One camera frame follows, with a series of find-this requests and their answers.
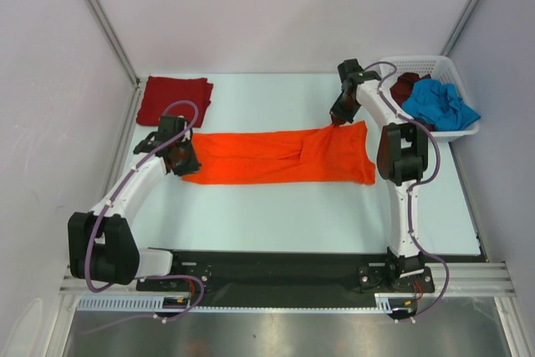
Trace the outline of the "orange t shirt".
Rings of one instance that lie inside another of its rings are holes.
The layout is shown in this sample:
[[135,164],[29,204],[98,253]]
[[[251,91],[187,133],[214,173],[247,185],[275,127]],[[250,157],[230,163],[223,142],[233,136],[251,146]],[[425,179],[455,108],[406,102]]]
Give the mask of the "orange t shirt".
[[367,126],[260,133],[198,133],[193,145],[201,168],[182,177],[200,185],[354,182],[374,185],[366,151]]

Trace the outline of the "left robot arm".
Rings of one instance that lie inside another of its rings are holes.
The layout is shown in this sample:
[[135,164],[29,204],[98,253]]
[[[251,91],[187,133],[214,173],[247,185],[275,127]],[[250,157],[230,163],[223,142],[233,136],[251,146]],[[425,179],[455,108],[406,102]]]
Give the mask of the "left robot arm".
[[146,198],[166,176],[195,174],[201,168],[192,144],[192,124],[182,116],[162,115],[157,130],[133,150],[130,169],[89,212],[68,221],[69,269],[86,281],[126,285],[155,277],[166,290],[179,288],[184,270],[173,252],[137,246],[131,224]]

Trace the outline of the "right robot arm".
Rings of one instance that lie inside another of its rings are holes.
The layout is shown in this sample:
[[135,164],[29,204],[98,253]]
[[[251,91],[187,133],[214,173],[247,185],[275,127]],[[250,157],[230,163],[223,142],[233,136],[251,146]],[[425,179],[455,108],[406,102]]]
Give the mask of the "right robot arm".
[[383,83],[397,68],[391,62],[385,76],[360,66],[357,59],[338,65],[341,92],[329,113],[334,125],[352,123],[357,112],[367,110],[381,129],[376,167],[385,180],[390,196],[391,239],[387,248],[383,278],[375,285],[364,282],[363,288],[390,288],[409,292],[431,274],[425,270],[430,254],[418,240],[417,196],[419,187],[434,180],[440,170],[441,154],[434,136],[423,123],[406,114],[383,91]]

